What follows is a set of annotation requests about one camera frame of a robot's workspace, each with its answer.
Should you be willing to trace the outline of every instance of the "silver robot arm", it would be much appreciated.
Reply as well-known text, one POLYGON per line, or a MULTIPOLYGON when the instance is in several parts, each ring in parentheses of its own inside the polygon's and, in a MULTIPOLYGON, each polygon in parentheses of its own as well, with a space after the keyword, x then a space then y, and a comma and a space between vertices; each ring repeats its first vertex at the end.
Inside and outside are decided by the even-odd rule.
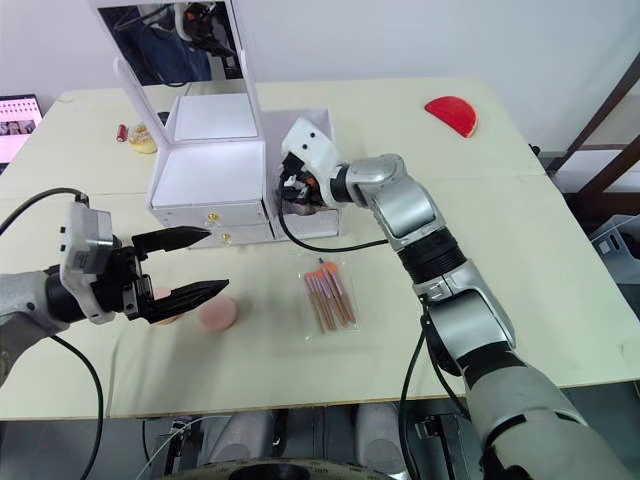
POLYGON ((428 313, 423 329, 438 365, 464 378, 487 478, 632 478, 564 394, 515 354, 509 317, 398 155, 340 164, 332 142, 302 118, 283 154, 284 175, 311 173, 327 205, 373 212, 428 313))

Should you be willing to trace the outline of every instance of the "wooden frame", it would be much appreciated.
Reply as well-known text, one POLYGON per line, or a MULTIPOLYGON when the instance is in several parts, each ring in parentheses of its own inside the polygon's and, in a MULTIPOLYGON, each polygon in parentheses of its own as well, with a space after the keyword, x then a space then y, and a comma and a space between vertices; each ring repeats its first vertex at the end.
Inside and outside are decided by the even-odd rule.
POLYGON ((640 192, 605 192, 638 161, 640 161, 640 135, 578 193, 567 195, 569 208, 585 230, 597 227, 616 213, 640 214, 640 192))
POLYGON ((640 79, 640 53, 633 60, 627 71, 624 73, 618 84, 613 88, 609 96, 600 105, 589 123, 582 129, 575 140, 569 145, 566 153, 562 157, 554 158, 546 167, 549 173, 557 172, 562 165, 573 155, 582 144, 591 136, 591 134, 600 126, 600 124, 609 116, 613 109, 620 103, 629 90, 640 79))

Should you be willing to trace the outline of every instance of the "mirror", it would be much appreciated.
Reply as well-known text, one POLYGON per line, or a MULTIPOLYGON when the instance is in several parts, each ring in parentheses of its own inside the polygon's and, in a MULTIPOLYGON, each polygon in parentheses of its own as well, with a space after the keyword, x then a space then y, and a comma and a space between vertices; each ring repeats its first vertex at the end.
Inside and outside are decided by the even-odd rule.
POLYGON ((170 141, 258 136, 257 107, 224 1, 98 11, 170 141))

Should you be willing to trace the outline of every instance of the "drawer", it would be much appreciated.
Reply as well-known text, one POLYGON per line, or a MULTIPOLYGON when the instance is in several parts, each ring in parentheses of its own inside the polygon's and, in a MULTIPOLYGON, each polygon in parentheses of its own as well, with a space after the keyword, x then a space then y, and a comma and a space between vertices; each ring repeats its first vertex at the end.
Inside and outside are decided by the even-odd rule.
POLYGON ((267 216, 261 201, 226 203, 208 206, 155 209, 156 217, 163 225, 193 225, 211 228, 265 223, 267 216))
POLYGON ((273 234, 268 223, 260 225, 238 225, 233 227, 214 226, 211 235, 196 243, 192 248, 223 247, 244 245, 247 243, 262 243, 273 240, 273 234))

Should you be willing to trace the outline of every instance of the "white wall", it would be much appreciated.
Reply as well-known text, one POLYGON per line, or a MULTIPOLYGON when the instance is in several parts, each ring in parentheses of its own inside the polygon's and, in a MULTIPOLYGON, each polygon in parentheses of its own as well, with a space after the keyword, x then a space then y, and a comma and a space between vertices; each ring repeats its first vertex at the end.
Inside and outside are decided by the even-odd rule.
MULTIPOLYGON (((0 0, 0 94, 47 106, 65 89, 117 85, 86 2, 0 0)), ((637 0, 238 3, 257 81, 477 76, 547 151, 573 140, 640 50, 637 0)))
POLYGON ((0 95, 117 86, 113 50, 88 0, 0 0, 0 95))

